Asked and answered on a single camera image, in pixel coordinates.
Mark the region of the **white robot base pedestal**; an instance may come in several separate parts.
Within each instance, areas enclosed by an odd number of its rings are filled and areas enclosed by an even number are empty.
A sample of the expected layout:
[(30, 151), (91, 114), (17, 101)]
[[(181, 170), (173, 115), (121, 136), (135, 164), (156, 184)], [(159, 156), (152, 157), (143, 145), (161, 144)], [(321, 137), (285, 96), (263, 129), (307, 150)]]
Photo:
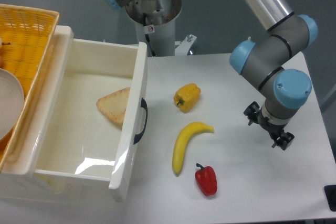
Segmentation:
[(182, 0), (134, 0), (125, 7), (138, 41), (147, 43), (148, 56), (175, 55), (175, 21)]

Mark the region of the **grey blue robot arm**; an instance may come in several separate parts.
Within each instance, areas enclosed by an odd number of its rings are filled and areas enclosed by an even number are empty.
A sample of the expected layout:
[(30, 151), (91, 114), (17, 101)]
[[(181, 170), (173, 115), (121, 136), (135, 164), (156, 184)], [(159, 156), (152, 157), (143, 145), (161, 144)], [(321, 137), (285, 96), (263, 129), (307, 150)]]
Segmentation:
[[(105, 0), (114, 10), (125, 8), (133, 20), (138, 41), (148, 47), (149, 56), (177, 56), (175, 20), (182, 0)], [(249, 122), (266, 130), (274, 144), (285, 150), (294, 136), (284, 128), (305, 104), (312, 89), (310, 78), (302, 71), (283, 65), (314, 42), (316, 22), (307, 15), (296, 15), (285, 0), (245, 0), (268, 38), (256, 44), (241, 42), (231, 53), (230, 65), (265, 97), (244, 111)]]

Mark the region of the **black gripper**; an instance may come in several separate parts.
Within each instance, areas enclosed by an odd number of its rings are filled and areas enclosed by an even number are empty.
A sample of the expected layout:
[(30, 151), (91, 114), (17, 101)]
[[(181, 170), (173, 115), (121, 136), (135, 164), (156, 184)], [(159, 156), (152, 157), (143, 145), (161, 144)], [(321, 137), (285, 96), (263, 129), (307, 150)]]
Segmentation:
[(248, 125), (259, 124), (264, 130), (266, 130), (271, 139), (274, 141), (272, 148), (276, 146), (285, 151), (292, 143), (294, 135), (290, 132), (284, 131), (284, 125), (275, 125), (269, 122), (268, 117), (264, 117), (260, 111), (260, 107), (256, 101), (252, 102), (243, 112), (248, 118)]

